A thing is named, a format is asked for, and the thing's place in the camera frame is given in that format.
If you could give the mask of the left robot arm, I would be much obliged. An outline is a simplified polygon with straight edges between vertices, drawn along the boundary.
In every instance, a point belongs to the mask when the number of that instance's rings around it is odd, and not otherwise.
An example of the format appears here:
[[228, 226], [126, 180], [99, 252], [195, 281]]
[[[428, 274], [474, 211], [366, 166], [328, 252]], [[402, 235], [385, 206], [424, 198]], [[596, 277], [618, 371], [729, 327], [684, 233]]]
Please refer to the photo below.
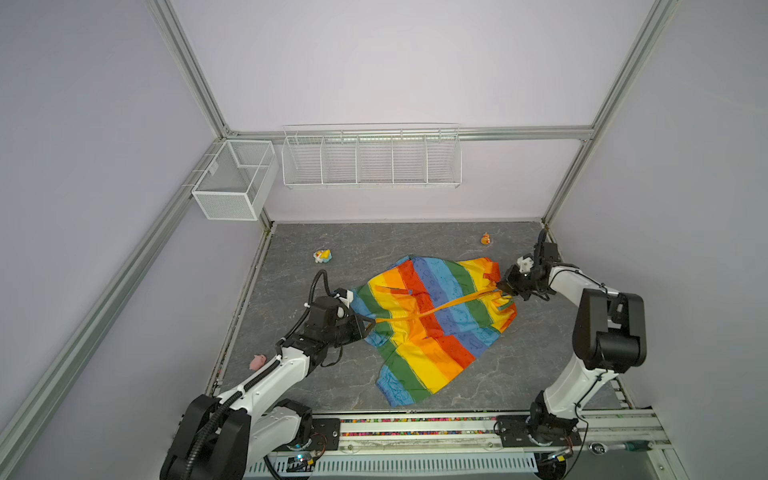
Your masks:
[[280, 478], [270, 460], [277, 448], [303, 450], [317, 433], [310, 407], [285, 393], [318, 368], [328, 368], [330, 351], [365, 339], [374, 319], [357, 311], [358, 293], [331, 290], [321, 269], [311, 285], [304, 311], [275, 345], [275, 355], [246, 380], [218, 395], [202, 394], [188, 406], [161, 466], [162, 479], [241, 479], [260, 460]]

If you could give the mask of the rainbow striped jacket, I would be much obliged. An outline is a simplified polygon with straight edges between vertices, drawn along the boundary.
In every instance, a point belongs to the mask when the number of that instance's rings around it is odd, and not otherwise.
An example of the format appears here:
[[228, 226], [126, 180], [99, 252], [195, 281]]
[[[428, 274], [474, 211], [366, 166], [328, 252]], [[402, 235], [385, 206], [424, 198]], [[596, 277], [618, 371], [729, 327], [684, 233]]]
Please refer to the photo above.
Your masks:
[[481, 357], [517, 315], [497, 262], [408, 256], [357, 288], [353, 310], [374, 320], [366, 341], [383, 365], [376, 384], [392, 407], [419, 403]]

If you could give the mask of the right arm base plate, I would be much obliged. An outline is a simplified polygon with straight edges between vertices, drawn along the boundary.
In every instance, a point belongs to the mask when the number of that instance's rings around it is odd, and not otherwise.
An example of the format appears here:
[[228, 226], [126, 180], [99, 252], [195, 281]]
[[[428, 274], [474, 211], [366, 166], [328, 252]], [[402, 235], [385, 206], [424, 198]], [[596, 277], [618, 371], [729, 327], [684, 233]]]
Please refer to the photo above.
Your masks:
[[529, 415], [499, 415], [493, 432], [500, 437], [505, 448], [573, 447], [583, 443], [576, 419], [547, 417], [534, 421]]

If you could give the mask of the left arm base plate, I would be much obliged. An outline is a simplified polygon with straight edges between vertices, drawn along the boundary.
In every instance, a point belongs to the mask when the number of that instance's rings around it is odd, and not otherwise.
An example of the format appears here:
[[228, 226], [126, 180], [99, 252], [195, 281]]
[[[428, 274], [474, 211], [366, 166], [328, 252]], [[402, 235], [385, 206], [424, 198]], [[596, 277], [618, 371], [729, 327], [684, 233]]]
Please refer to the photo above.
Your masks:
[[310, 427], [300, 427], [295, 439], [276, 447], [274, 452], [337, 451], [340, 440], [341, 421], [338, 417], [314, 418]]

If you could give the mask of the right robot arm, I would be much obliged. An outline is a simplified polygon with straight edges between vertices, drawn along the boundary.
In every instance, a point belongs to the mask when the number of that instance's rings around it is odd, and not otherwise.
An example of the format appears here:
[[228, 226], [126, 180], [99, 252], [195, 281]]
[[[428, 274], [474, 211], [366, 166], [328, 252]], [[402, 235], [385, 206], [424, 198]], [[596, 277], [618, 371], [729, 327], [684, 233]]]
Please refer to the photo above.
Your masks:
[[582, 408], [608, 382], [647, 357], [641, 296], [621, 292], [562, 260], [558, 245], [540, 231], [533, 253], [516, 261], [501, 282], [504, 293], [528, 300], [560, 295], [577, 307], [573, 354], [557, 380], [539, 392], [526, 415], [501, 415], [494, 430], [505, 447], [571, 445]]

